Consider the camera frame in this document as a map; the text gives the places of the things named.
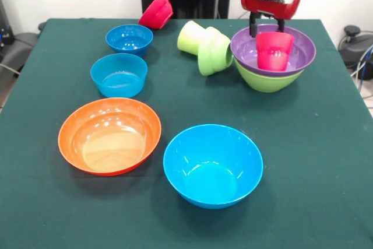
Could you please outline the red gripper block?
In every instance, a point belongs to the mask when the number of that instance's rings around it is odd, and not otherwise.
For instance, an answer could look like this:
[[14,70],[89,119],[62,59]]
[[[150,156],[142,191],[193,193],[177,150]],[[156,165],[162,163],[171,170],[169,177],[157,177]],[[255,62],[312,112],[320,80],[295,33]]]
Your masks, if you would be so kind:
[[284,32],[284,20],[290,20],[296,13],[300,0],[241,0],[242,7],[250,11],[249,34],[257,35],[257,13],[270,16],[277,21],[277,32]]

